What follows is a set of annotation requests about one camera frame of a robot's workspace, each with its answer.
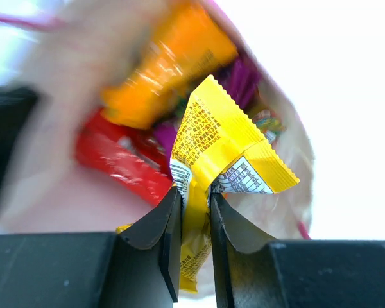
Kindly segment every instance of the white plastic bag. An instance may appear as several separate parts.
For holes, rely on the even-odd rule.
[[[245,46],[251,33],[235,29],[214,3],[204,5],[251,53],[252,47]],[[100,103],[100,89],[130,70],[149,28],[168,7],[165,0],[75,0],[60,12],[69,24],[42,36],[18,78],[36,86],[45,100],[19,141],[0,197],[0,228],[7,232],[114,230],[151,209],[107,175],[78,166],[72,148],[80,124]],[[296,110],[272,80],[261,93],[287,126],[277,153],[301,182],[276,196],[230,195],[228,200],[272,235],[300,237],[297,222],[308,225],[311,220],[311,145]],[[198,291],[198,296],[214,293],[211,258],[198,275]]]

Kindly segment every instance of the red candy wrapper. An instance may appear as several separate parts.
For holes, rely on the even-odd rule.
[[[76,160],[110,175],[156,206],[172,180],[166,156],[149,132],[112,124],[98,110],[81,129]]]

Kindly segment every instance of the purple candy wrapper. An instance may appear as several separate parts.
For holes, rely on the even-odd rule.
[[[228,69],[220,72],[216,79],[226,92],[243,109],[255,93],[261,75],[257,67],[246,56],[240,56]]]
[[[171,151],[173,150],[174,142],[177,137],[177,131],[179,127],[180,125],[177,119],[172,119],[158,124],[153,130],[155,139],[164,148],[167,166],[169,166]]]

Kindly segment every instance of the yellow wrapper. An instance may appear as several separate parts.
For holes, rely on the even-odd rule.
[[[213,76],[189,98],[170,168],[183,201],[180,289],[190,292],[211,251],[210,193],[274,194],[299,182]]]
[[[132,223],[129,223],[128,225],[123,225],[123,226],[117,227],[117,228],[115,228],[115,232],[117,234],[120,234],[122,231],[130,228],[132,225],[133,225]]]

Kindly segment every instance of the orange wrapper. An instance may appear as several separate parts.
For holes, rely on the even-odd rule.
[[[110,122],[138,129],[176,107],[187,82],[227,65],[237,49],[196,3],[179,6],[157,27],[142,64],[119,87],[102,93],[103,116]]]

